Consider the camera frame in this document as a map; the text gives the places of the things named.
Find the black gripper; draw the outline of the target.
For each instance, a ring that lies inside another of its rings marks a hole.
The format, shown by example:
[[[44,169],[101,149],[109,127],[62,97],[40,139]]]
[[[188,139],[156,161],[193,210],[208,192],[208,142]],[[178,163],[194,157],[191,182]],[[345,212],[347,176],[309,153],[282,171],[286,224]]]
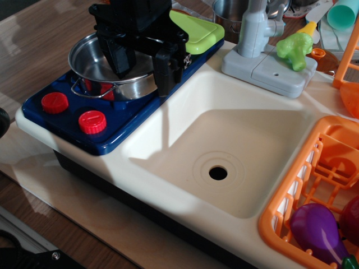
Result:
[[[170,18],[171,1],[110,1],[89,7],[100,48],[118,78],[136,65],[140,52],[153,59],[158,95],[165,97],[182,81],[189,65],[188,34]]]

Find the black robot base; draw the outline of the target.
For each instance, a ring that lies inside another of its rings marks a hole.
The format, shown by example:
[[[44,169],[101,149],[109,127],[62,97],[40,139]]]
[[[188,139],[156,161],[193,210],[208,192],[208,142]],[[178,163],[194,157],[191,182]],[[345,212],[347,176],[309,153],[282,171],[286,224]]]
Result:
[[[12,234],[1,230],[1,238],[12,247],[1,248],[1,268],[84,268],[60,250],[34,253],[22,247]]]

